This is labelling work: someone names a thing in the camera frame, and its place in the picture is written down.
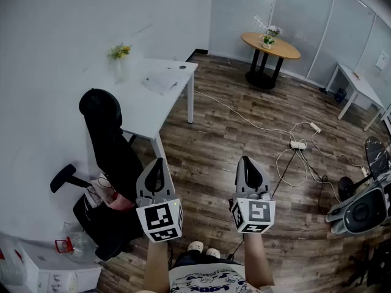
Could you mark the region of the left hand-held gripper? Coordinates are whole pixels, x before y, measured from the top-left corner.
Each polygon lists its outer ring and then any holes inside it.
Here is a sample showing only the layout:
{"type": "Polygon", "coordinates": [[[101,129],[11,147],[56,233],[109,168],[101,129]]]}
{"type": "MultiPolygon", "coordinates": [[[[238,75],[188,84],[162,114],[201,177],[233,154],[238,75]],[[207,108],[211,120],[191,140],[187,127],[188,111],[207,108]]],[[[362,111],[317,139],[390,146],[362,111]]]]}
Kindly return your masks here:
{"type": "Polygon", "coordinates": [[[152,242],[182,236],[183,209],[175,194],[167,161],[161,157],[149,163],[137,179],[137,215],[152,242]]]}

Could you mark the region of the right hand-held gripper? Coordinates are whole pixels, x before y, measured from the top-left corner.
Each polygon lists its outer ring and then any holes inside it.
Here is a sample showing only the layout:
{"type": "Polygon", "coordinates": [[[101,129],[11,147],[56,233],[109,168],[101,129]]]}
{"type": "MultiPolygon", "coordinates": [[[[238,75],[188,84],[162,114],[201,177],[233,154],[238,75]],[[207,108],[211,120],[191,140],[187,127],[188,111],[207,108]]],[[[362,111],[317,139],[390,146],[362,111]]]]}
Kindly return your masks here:
{"type": "Polygon", "coordinates": [[[262,166],[254,159],[242,156],[236,168],[236,192],[230,199],[237,232],[263,234],[274,224],[276,202],[271,200],[270,180],[262,166]],[[260,194],[250,194],[248,187],[260,194]]]}

